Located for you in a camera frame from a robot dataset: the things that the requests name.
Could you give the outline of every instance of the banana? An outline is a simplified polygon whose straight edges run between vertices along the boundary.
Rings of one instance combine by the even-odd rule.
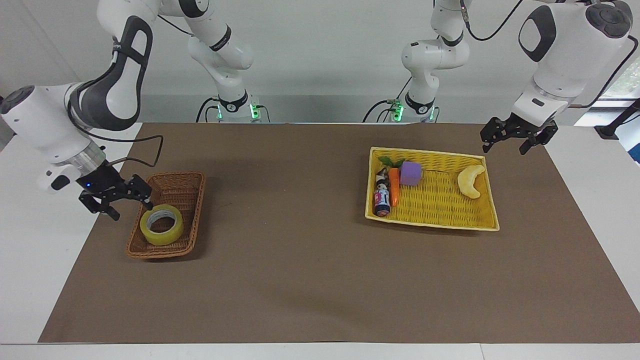
[[[484,172],[484,166],[474,165],[466,168],[458,175],[458,186],[463,195],[471,199],[480,197],[480,193],[474,188],[474,183],[478,175]]]

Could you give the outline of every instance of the purple block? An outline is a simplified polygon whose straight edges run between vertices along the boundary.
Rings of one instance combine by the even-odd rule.
[[[417,186],[422,178],[422,167],[418,163],[405,161],[400,168],[400,184]]]

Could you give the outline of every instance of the brown wicker basket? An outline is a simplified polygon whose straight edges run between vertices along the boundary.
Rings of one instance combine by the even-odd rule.
[[[150,244],[140,230],[140,218],[146,211],[141,205],[127,243],[127,256],[134,259],[165,259],[189,254],[195,246],[198,235],[205,181],[206,178],[201,172],[168,172],[148,178],[147,183],[152,189],[152,203],[175,206],[182,214],[184,232],[173,244],[167,246]],[[154,224],[152,230],[161,233],[169,230],[172,225],[173,220],[160,219]]]

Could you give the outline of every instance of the yellow tape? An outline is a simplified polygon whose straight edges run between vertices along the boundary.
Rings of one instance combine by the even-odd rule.
[[[150,230],[151,225],[161,218],[172,218],[173,226],[163,233],[155,233]],[[140,230],[147,241],[155,246],[165,246],[176,242],[184,231],[182,214],[171,205],[157,205],[150,211],[142,215],[140,219]]]

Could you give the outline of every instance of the brown tabletop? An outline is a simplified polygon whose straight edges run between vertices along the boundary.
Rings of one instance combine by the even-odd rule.
[[[127,258],[138,205],[118,203],[40,341],[640,342],[640,314],[542,147],[487,155],[497,233],[364,218],[372,146],[481,154],[480,128],[145,124],[139,136],[166,137],[161,162],[122,174],[206,174],[195,250]]]

